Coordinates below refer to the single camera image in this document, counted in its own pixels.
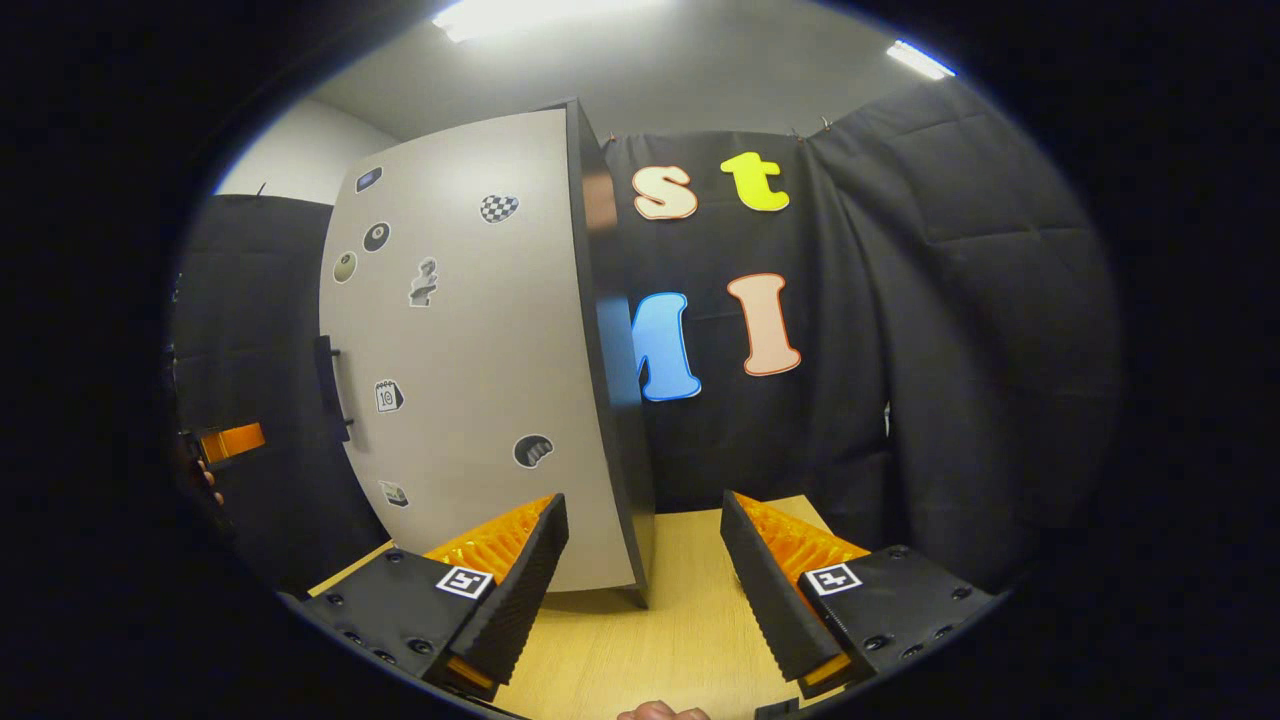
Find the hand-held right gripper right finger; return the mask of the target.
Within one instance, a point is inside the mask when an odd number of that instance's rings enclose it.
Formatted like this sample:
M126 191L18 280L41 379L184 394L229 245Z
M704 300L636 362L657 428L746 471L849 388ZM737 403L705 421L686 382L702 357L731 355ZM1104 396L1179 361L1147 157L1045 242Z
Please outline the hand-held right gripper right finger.
M905 544L864 550L733 491L719 533L783 679L805 698L906 667L996 602Z

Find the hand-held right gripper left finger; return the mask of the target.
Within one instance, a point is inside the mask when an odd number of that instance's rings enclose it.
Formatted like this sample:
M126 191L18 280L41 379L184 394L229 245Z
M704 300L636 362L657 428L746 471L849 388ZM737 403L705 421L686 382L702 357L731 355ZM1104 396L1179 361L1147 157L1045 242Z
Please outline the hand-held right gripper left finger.
M390 547L291 609L357 653L477 701L511 682L570 537L562 493L429 553Z

